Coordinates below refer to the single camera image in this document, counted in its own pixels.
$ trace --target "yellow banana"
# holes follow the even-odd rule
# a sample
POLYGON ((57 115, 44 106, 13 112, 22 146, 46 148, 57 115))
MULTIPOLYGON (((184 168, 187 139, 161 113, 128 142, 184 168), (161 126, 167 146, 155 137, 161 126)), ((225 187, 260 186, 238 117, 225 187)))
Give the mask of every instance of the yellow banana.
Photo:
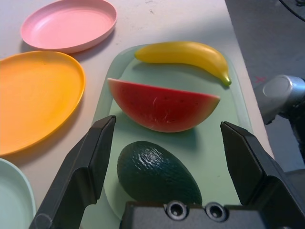
POLYGON ((185 63, 205 69, 226 86, 231 84, 228 65, 216 49, 197 42, 164 42, 149 44, 135 53, 135 58, 146 63, 185 63))

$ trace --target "light green plate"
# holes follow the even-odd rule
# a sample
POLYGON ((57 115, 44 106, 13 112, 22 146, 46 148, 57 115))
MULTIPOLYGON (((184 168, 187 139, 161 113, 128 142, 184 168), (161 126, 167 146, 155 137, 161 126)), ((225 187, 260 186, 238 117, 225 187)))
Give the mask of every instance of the light green plate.
POLYGON ((84 229, 98 228, 98 222, 103 222, 102 225, 107 222, 108 229, 117 228, 126 201, 132 200, 118 181, 118 156, 126 145, 141 140, 164 147, 183 162, 199 186, 204 205, 211 201, 223 205, 239 204, 227 170, 220 123, 228 121, 250 132, 252 129, 232 64, 226 58, 232 84, 230 88, 225 88, 220 80, 193 66, 142 63, 134 58, 135 51, 140 47, 132 47, 116 56, 106 78, 215 94, 221 97, 221 101, 214 112, 195 128, 180 133, 160 133, 144 128, 129 119, 112 99, 105 82, 93 121, 108 115, 116 115, 117 121, 104 190, 98 203, 86 209, 82 221, 84 229))
POLYGON ((0 229, 27 229, 35 214, 34 194, 27 178, 0 158, 0 229))

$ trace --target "green cutting board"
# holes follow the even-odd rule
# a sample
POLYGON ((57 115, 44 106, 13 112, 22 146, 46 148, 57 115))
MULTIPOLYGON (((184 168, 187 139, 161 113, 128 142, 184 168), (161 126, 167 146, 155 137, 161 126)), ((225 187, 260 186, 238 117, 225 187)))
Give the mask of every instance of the green cutting board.
POLYGON ((252 132, 238 77, 226 58, 230 87, 208 72, 184 64, 146 64, 135 59, 142 46, 129 48, 113 60, 106 78, 169 87, 220 96, 214 112, 193 129, 179 133, 160 133, 142 127, 128 118, 113 100, 105 82, 93 122, 116 115, 112 149, 102 195, 98 203, 87 207, 82 219, 84 229, 117 229, 126 201, 133 200, 121 187, 117 176, 117 160, 121 150, 135 141, 156 143, 173 153, 188 168, 196 180, 203 205, 215 201, 222 205, 239 204, 239 199, 227 169, 222 121, 239 125, 252 132))

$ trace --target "dark green avocado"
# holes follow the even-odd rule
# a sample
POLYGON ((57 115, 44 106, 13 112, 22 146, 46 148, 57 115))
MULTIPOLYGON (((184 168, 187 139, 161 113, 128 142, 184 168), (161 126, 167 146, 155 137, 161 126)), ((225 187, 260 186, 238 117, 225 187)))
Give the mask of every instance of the dark green avocado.
POLYGON ((154 143, 127 145, 119 156, 117 171, 120 184, 137 201, 202 204, 191 173, 178 158, 154 143))

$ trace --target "watermelon slice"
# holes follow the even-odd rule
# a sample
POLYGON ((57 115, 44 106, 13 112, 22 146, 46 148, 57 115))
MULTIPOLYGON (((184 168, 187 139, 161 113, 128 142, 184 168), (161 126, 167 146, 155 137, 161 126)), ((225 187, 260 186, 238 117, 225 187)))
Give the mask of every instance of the watermelon slice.
POLYGON ((180 132, 203 122, 220 97, 108 78, 119 107, 136 123, 160 132, 180 132))

